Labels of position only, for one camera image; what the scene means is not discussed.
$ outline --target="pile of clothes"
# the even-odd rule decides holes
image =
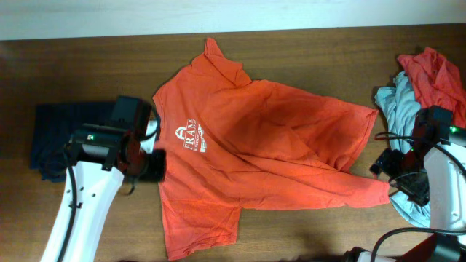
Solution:
[[[416,113],[421,108],[440,106],[453,112],[453,124],[466,127],[466,92],[458,68],[444,56],[427,47],[417,56],[400,55],[404,71],[393,80],[396,87],[382,87],[376,104],[388,121],[388,131],[411,135]],[[404,140],[391,140],[390,147],[407,153],[411,146]],[[395,209],[411,224],[428,227],[430,206],[420,207],[399,191],[390,198]]]

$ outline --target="wooden surface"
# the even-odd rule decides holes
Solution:
[[[207,35],[125,36],[0,42],[0,261],[38,261],[63,194],[28,169],[38,103],[151,99],[157,88],[202,53]],[[225,56],[244,63],[252,79],[269,79],[374,107],[376,87],[400,70],[399,54],[430,46],[466,69],[466,25],[337,28],[220,33]],[[373,130],[384,130],[381,116]],[[370,141],[352,171],[368,168],[387,147]],[[190,255],[186,261],[277,261],[297,255],[338,255],[370,249],[386,231],[408,226],[391,205],[369,209],[243,210],[237,244]],[[425,235],[387,240],[380,253],[401,254]],[[117,196],[96,261],[165,261],[156,184]]]

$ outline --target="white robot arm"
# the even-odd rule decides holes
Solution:
[[[165,152],[151,151],[159,133],[158,126],[148,128],[151,112],[159,122],[151,105],[121,96],[106,125],[83,124],[74,132],[69,152],[64,152],[65,192],[43,262],[93,261],[124,177],[134,181],[150,175],[156,182],[164,178]],[[151,143],[150,154],[141,149],[144,141]]]
[[[457,158],[463,166],[466,163],[466,148],[456,144],[442,144],[438,146],[448,151]],[[430,228],[442,229],[449,231],[464,231],[466,229],[466,177],[462,174],[460,168],[447,155],[432,148],[424,158],[424,167],[427,171],[427,177],[430,184]],[[466,234],[459,235],[457,241],[460,245],[466,245]],[[422,251],[424,255],[434,253],[431,246],[426,246]],[[430,261],[458,261],[460,254],[449,248],[438,248],[437,260]],[[357,262],[371,262],[372,252],[362,251],[357,257]],[[385,258],[377,255],[375,262],[397,261],[393,258]],[[416,256],[413,260],[404,258],[405,262],[409,261],[426,261]]]
[[[61,252],[71,217],[70,205],[73,202],[71,179],[67,171],[60,210],[41,262],[94,260],[108,209],[124,178],[117,168],[104,171],[101,164],[92,162],[78,162],[73,171],[76,178],[77,207],[68,243]]]

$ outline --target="navy cloth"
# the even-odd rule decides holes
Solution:
[[[105,124],[114,105],[115,102],[38,105],[29,168],[39,170],[42,180],[63,182],[63,145],[82,124]]]

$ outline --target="red cloth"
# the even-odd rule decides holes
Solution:
[[[398,61],[423,108],[441,106],[453,111],[453,124],[466,127],[466,92],[454,64],[430,47],[420,55],[400,55]]]
[[[373,207],[387,183],[349,174],[377,110],[251,81],[213,39],[154,96],[170,260],[235,243],[242,208]]]

